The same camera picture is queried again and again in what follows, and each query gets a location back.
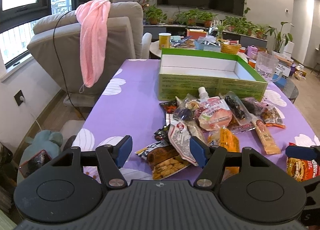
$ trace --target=white cable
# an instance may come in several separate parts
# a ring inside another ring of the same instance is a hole
[[[28,109],[29,113],[31,114],[31,116],[33,117],[33,119],[35,119],[35,120],[36,120],[36,123],[37,123],[37,125],[39,126],[40,131],[42,131],[42,128],[41,128],[40,124],[38,123],[37,118],[36,118],[36,117],[33,115],[33,113],[30,111],[30,110],[31,110],[31,108],[27,105],[26,99],[25,99],[23,96],[20,96],[20,100],[21,100],[22,102],[24,102],[24,103],[25,103],[25,105],[26,105],[26,107],[27,107],[27,109]]]

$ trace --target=wall outlet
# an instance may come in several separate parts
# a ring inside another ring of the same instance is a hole
[[[23,93],[22,93],[21,90],[20,90],[18,93],[16,93],[15,96],[14,96],[14,99],[16,100],[18,106],[20,106],[20,105],[23,103],[23,102],[20,100],[20,96],[23,96],[23,97],[24,97],[24,95],[23,95]]]

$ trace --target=blue gripper pad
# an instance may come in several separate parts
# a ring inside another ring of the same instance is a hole
[[[118,150],[115,163],[118,168],[122,168],[132,151],[132,137],[125,136],[114,148]]]
[[[202,147],[201,144],[194,139],[194,137],[190,138],[190,151],[193,157],[196,159],[198,165],[201,168],[204,168],[209,159],[206,156],[206,151],[204,147]]]
[[[296,158],[300,160],[312,161],[318,156],[314,148],[288,146],[285,150],[285,155],[289,158]]]

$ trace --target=green cardboard box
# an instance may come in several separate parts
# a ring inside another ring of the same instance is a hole
[[[268,83],[238,55],[189,49],[162,49],[158,99],[198,97],[205,87],[209,96],[235,92],[240,98],[261,101]]]

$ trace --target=purple tablecloth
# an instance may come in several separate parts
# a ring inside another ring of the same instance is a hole
[[[121,169],[127,181],[151,179],[150,166],[134,154],[135,151],[156,142],[154,132],[165,124],[164,111],[159,106],[158,73],[160,60],[126,60],[114,75],[105,91],[92,109],[74,141],[82,151],[94,150],[104,144],[116,145],[125,135],[133,139],[132,153]],[[271,127],[270,131],[281,154],[265,155],[281,169],[285,169],[285,148],[289,142],[297,145],[320,145],[300,112],[273,83],[268,85],[264,101],[274,104],[284,117],[286,129]],[[250,146],[264,154],[255,131],[237,134],[240,147]],[[201,168],[189,166],[168,179],[189,179],[194,182]],[[99,177],[95,167],[84,172]]]

